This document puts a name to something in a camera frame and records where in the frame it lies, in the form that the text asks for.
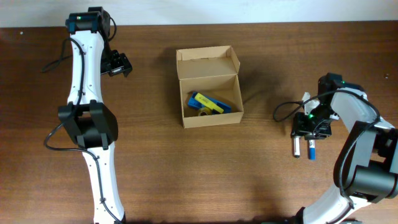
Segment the yellow adhesive tape roll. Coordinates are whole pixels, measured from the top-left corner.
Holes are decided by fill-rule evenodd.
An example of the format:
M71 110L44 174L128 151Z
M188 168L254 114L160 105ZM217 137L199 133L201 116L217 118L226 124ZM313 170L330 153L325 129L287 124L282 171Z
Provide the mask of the yellow adhesive tape roll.
M202 107L198 110L198 116L208 116L212 114L213 114L212 110L207 107Z

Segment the yellow highlighter pen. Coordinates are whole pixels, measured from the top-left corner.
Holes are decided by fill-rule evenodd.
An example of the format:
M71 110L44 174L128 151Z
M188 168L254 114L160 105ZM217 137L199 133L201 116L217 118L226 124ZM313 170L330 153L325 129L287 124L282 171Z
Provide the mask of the yellow highlighter pen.
M202 95L201 93L197 93L195 96L195 99L203 104L205 107L211 109L211 110L215 110L218 113L222 114L224 112L224 109L219 107L216 103L214 103L213 101L211 101L209 98L205 97L204 95Z

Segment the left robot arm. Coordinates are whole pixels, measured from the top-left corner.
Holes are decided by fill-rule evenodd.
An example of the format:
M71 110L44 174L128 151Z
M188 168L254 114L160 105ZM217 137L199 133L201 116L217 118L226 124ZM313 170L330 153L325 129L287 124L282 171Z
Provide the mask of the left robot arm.
M93 193L94 223L125 223L114 168L118 122L103 102L101 76L126 77L132 65L125 54L111 49L114 21L102 7L71 13L65 25L73 52L72 85L67 104L58 109L58 118L76 151L85 159Z

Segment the white marker black cap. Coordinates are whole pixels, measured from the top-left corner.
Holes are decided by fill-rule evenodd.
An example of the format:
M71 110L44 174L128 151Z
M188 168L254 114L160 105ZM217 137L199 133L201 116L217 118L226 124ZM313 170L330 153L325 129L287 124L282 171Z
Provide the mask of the white marker black cap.
M294 157L300 157L300 137L296 136L293 138L293 146L294 146Z

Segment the brown cardboard box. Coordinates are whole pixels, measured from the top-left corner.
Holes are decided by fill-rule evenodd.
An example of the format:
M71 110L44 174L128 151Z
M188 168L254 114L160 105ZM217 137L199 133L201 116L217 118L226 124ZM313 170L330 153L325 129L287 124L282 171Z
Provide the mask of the brown cardboard box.
M185 129L241 122L244 108L238 78L240 61L232 46L179 49L176 63ZM231 112L200 116L188 105L194 92L230 106Z

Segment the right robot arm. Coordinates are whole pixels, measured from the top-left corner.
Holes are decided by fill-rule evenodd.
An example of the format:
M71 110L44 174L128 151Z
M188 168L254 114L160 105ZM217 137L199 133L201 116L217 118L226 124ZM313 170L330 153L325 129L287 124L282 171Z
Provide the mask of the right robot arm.
M299 140L331 136L331 122L342 120L349 135L336 160L331 187L313 204L301 208L292 223L341 223L352 213L397 196L397 128L382 118L364 88L327 73L318 80L317 96L305 93L303 112L294 116L290 134Z

